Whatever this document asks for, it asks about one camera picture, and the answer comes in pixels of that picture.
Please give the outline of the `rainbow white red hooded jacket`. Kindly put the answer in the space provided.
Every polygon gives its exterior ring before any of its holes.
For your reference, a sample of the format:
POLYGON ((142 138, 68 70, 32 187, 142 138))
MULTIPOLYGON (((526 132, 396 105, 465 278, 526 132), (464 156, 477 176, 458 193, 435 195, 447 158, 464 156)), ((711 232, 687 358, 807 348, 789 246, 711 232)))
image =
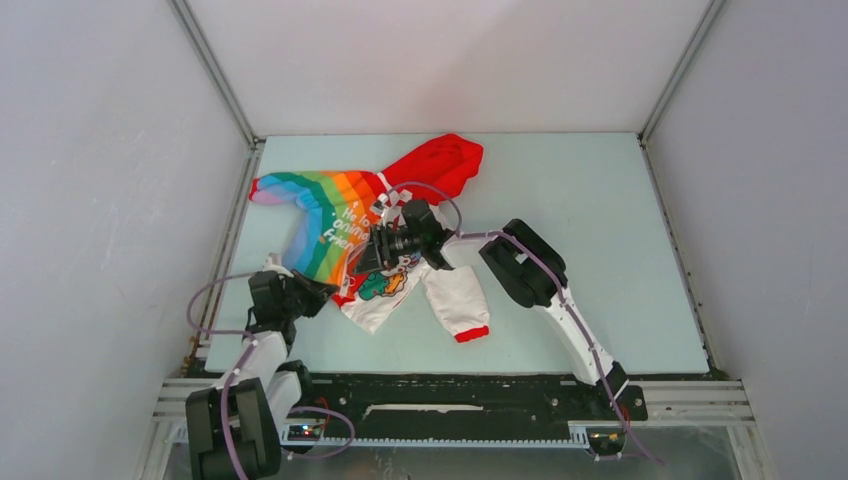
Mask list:
POLYGON ((384 220, 403 226, 401 208, 425 200, 441 226, 442 203, 456 199, 480 170, 481 144, 446 134, 418 146, 381 171, 272 172, 254 179, 249 194, 260 205, 292 203, 305 217, 282 254, 282 265, 334 284, 333 301, 352 322, 375 333, 423 285, 436 319, 459 343, 487 336, 490 312, 470 267, 437 270, 418 253, 378 272, 354 273, 368 230, 384 220))

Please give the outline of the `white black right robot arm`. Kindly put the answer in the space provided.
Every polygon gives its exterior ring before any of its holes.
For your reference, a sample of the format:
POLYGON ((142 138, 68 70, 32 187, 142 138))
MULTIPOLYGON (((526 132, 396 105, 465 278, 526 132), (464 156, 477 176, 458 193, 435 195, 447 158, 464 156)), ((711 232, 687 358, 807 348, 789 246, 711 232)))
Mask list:
POLYGON ((409 254, 419 254, 436 270, 485 264, 515 303, 538 308, 551 318, 573 375, 586 384, 581 392, 585 411, 606 418, 620 407, 620 390, 629 384, 626 371, 579 312, 562 256, 526 222, 515 218, 500 229, 463 233, 443 226, 425 200, 406 203, 400 217, 397 227, 384 219, 370 227, 362 252, 355 257, 355 274, 393 268, 409 254))

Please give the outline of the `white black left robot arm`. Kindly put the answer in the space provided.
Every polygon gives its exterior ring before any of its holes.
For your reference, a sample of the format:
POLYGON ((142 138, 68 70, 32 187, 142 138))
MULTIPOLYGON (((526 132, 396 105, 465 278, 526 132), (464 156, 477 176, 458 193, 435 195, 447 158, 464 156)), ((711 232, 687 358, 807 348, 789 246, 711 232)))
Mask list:
POLYGON ((316 403, 306 367, 290 360, 296 321, 316 316, 338 291, 296 270, 272 266, 247 274, 252 299, 235 364, 185 401, 195 479, 262 479, 282 464, 281 425, 316 403))

